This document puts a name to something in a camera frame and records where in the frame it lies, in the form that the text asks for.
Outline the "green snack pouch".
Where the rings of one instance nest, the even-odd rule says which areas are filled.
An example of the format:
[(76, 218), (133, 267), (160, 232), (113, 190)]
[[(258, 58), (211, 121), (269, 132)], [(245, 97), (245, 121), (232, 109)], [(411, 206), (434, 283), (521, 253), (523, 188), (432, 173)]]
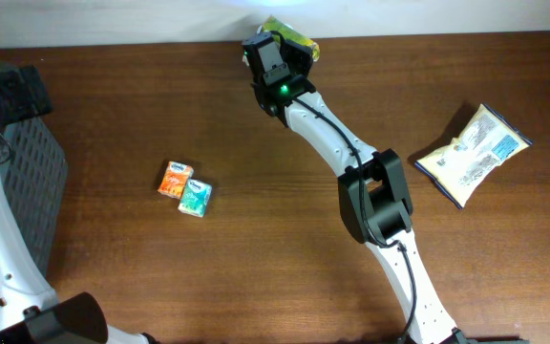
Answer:
[(275, 16), (270, 15), (266, 21), (258, 27), (257, 33), (272, 31), (280, 33), (286, 40), (291, 40), (301, 46), (308, 47), (311, 52), (312, 60), (314, 62), (319, 60), (321, 51), (319, 45), (314, 40), (297, 32), (292, 26), (280, 21)]

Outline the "orange tissue pack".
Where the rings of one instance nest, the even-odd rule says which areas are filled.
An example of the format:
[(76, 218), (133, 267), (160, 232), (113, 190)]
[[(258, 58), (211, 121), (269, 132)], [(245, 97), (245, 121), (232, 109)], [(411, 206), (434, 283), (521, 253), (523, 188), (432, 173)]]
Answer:
[(192, 178), (194, 168), (176, 161), (169, 161), (158, 193), (174, 199), (180, 199), (187, 182)]

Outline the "teal tissue pack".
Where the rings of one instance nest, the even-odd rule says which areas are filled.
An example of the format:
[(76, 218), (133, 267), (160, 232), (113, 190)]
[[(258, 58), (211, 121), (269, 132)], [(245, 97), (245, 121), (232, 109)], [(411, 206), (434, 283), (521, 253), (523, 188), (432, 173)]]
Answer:
[(202, 218), (206, 212), (212, 186), (199, 180), (190, 179), (180, 198), (178, 210), (181, 213)]

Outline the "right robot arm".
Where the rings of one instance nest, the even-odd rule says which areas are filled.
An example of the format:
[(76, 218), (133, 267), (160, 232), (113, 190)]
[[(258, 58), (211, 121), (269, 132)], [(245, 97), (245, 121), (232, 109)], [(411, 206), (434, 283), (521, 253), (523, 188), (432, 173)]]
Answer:
[(308, 79), (309, 47), (278, 31), (256, 33), (242, 46), (260, 107), (305, 139), (335, 174), (342, 221), (376, 257), (402, 308), (398, 342), (469, 342), (440, 302), (418, 253), (400, 158), (364, 143), (329, 110)]

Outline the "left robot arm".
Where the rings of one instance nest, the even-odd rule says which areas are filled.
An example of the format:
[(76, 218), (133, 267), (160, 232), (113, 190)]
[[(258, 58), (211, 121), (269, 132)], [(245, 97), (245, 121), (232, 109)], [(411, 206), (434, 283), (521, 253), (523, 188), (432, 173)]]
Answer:
[[(0, 63), (0, 150), (15, 153), (7, 126), (51, 112), (52, 102), (33, 66)], [(5, 159), (0, 155), (0, 166)], [(21, 235), (0, 172), (0, 343), (152, 343), (148, 333), (107, 324), (97, 301), (82, 292), (60, 301)]]

